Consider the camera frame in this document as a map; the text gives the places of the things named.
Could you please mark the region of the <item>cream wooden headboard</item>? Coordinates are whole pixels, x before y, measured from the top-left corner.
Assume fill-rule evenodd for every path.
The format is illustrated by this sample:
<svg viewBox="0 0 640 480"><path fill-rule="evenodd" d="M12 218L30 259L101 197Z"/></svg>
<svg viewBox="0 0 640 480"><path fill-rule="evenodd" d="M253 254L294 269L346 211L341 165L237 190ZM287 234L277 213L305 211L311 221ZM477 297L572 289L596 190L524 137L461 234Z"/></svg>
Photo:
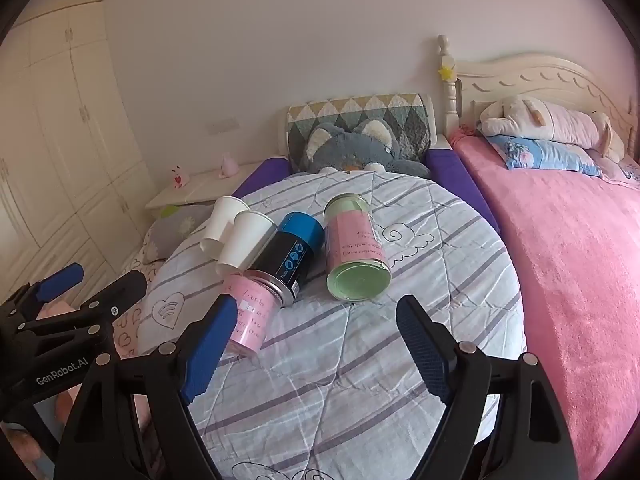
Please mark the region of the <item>cream wooden headboard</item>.
<svg viewBox="0 0 640 480"><path fill-rule="evenodd" d="M442 77L442 134L450 136L462 125L472 127L486 106L507 96L531 94L538 99L589 113L600 110L634 150L638 132L638 100L626 104L614 99L602 82L585 67L543 53L502 56L487 62L458 60L447 36L437 38Z"/></svg>

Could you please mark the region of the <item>black and blue can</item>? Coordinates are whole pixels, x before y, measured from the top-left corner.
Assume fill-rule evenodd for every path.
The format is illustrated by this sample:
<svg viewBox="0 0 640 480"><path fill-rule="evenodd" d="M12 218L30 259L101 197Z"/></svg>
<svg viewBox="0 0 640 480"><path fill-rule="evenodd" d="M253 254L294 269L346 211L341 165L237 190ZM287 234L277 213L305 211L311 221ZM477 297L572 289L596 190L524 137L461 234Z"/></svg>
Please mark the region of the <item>black and blue can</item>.
<svg viewBox="0 0 640 480"><path fill-rule="evenodd" d="M324 229L314 217L290 212L244 275L264 285L281 307L292 306L323 244Z"/></svg>

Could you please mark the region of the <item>white nightstand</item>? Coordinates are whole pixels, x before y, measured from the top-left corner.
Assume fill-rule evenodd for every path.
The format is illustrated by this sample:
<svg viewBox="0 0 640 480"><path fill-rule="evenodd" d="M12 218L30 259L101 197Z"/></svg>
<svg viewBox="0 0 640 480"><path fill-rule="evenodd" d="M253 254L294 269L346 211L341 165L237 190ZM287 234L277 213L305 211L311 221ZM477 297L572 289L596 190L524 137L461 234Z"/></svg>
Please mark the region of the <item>white nightstand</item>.
<svg viewBox="0 0 640 480"><path fill-rule="evenodd" d="M220 196L232 195L259 166L259 162L241 165L239 172L228 178L219 177L218 170L194 174L182 188L172 185L163 188L145 205L145 209L159 211L167 206L214 202Z"/></svg>

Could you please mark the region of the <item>green can with pink label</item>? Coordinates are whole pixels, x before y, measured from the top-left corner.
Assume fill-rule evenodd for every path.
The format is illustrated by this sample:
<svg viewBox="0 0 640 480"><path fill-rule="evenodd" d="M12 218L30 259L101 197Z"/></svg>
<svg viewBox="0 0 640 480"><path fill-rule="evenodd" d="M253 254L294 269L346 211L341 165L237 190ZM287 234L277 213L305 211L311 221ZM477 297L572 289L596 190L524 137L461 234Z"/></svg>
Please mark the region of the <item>green can with pink label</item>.
<svg viewBox="0 0 640 480"><path fill-rule="evenodd" d="M392 280L372 224L369 204L359 195L334 196L324 210L326 288L342 301L367 301Z"/></svg>

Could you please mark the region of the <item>small pink rabbit lamp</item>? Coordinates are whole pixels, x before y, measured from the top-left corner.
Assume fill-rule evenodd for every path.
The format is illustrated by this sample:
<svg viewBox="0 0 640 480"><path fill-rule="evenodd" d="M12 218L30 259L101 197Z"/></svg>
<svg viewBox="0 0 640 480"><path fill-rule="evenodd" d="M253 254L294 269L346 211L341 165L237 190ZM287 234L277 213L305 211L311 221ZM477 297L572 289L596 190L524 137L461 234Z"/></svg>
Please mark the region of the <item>small pink rabbit lamp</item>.
<svg viewBox="0 0 640 480"><path fill-rule="evenodd" d="M240 166L233 157L230 154L224 154L224 156L222 156L218 177L228 179L238 174L239 171Z"/></svg>

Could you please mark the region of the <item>cream wardrobe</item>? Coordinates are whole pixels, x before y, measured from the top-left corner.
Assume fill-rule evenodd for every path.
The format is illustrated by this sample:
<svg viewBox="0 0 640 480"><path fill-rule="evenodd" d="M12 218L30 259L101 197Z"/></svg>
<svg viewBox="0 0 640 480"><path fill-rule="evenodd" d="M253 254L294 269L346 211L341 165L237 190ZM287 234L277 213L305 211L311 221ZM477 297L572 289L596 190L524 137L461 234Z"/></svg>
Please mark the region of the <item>cream wardrobe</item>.
<svg viewBox="0 0 640 480"><path fill-rule="evenodd" d="M130 263L156 189L115 77L102 2L41 15L1 45L1 293L70 263L77 306Z"/></svg>

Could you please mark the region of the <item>grey plush cat toy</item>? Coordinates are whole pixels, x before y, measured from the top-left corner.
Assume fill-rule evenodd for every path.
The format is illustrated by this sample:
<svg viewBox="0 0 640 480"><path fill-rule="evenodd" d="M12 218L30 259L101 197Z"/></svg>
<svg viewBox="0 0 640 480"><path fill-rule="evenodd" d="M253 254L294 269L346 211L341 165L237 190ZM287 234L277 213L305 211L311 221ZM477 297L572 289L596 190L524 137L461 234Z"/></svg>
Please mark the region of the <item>grey plush cat toy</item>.
<svg viewBox="0 0 640 480"><path fill-rule="evenodd" d="M311 174L364 170L423 179L431 177L431 171L422 162L400 156L393 131L382 119L367 119L354 131L329 122L314 127L303 148L299 167Z"/></svg>

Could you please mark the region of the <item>small pink heart figurine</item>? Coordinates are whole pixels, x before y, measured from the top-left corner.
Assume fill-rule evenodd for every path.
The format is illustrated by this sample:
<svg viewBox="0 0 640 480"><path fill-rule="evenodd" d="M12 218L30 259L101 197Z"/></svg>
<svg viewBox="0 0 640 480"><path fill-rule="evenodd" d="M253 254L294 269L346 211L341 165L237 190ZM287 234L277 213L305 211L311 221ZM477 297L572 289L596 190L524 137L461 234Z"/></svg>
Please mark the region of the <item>small pink heart figurine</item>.
<svg viewBox="0 0 640 480"><path fill-rule="evenodd" d="M174 188L184 188L190 181L189 174L179 165L171 168L171 175Z"/></svg>

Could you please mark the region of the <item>purple bed bumper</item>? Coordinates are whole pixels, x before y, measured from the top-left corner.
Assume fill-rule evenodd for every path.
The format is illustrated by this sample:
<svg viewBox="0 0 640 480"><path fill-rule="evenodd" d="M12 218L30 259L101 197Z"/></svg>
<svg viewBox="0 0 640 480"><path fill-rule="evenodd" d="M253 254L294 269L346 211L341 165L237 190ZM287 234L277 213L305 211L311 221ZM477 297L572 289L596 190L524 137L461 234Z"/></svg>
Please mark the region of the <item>purple bed bumper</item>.
<svg viewBox="0 0 640 480"><path fill-rule="evenodd" d="M430 148L423 157L432 179L475 209L501 235L485 197L458 154L450 148Z"/></svg>

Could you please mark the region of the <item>diamond-patterned quilted headboard cover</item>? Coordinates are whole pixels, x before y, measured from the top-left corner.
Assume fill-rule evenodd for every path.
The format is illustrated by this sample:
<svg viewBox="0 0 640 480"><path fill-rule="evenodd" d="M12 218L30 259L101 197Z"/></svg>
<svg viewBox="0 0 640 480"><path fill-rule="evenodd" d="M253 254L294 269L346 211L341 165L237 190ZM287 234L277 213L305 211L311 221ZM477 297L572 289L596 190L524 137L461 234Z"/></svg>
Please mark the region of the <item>diamond-patterned quilted headboard cover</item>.
<svg viewBox="0 0 640 480"><path fill-rule="evenodd" d="M434 106L420 93L372 94L311 101L290 106L283 115L279 148L299 171L303 148L312 129L329 122L345 130L367 119L382 119L399 144L401 158L420 162L437 143Z"/></svg>

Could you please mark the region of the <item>pink fleece blanket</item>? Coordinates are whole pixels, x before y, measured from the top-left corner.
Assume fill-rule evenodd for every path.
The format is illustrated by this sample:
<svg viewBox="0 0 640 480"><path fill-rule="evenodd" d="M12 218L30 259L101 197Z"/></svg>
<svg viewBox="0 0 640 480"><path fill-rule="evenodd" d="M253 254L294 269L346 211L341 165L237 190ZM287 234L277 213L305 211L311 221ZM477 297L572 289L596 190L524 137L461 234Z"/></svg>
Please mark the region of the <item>pink fleece blanket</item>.
<svg viewBox="0 0 640 480"><path fill-rule="evenodd" d="M510 169L482 136L449 143L497 220L528 348L562 406L579 474L603 474L639 415L639 193L566 170Z"/></svg>

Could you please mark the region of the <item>yellow star ornament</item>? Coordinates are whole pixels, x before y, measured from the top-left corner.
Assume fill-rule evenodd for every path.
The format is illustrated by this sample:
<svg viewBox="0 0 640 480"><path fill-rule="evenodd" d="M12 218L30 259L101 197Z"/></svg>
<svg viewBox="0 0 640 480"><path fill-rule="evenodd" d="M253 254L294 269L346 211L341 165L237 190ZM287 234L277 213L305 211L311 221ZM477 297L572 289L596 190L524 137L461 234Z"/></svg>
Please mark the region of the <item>yellow star ornament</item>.
<svg viewBox="0 0 640 480"><path fill-rule="evenodd" d="M456 81L457 79L456 70L451 66L442 66L438 70L438 73L442 81L450 82L450 81Z"/></svg>

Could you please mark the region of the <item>blue cartoon pillow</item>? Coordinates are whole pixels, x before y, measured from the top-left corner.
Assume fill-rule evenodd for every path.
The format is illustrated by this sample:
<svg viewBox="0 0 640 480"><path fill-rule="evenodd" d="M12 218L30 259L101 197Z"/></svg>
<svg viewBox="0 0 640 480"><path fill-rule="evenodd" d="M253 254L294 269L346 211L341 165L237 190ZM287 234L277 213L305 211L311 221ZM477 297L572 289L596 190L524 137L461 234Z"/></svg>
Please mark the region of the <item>blue cartoon pillow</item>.
<svg viewBox="0 0 640 480"><path fill-rule="evenodd" d="M487 141L510 170L564 170L590 177L601 175L594 160L577 145L518 136L490 136Z"/></svg>

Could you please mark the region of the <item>white paper cup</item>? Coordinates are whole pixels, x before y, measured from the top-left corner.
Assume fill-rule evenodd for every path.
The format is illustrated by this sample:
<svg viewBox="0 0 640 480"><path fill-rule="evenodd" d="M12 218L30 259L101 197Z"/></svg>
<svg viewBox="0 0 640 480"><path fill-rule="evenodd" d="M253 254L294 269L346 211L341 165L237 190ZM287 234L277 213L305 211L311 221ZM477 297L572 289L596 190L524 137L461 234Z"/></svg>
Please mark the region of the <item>white paper cup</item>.
<svg viewBox="0 0 640 480"><path fill-rule="evenodd" d="M216 263L217 274L226 278L247 270L276 231L277 225L265 214L240 212Z"/></svg>
<svg viewBox="0 0 640 480"><path fill-rule="evenodd" d="M221 196L216 200L212 214L200 241L201 251L217 259L230 236L236 216L250 207L234 196Z"/></svg>

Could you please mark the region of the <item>white and pink plush dog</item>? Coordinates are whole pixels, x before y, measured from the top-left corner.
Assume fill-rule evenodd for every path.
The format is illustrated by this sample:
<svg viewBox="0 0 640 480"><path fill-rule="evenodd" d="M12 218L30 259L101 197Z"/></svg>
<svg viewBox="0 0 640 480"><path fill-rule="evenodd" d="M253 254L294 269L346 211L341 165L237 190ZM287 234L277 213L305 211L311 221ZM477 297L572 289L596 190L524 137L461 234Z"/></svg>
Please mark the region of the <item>white and pink plush dog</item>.
<svg viewBox="0 0 640 480"><path fill-rule="evenodd" d="M626 156L622 139L603 112L584 113L533 96L509 96L490 104L480 113L484 136L519 138L573 144L596 150L601 156L620 162Z"/></svg>

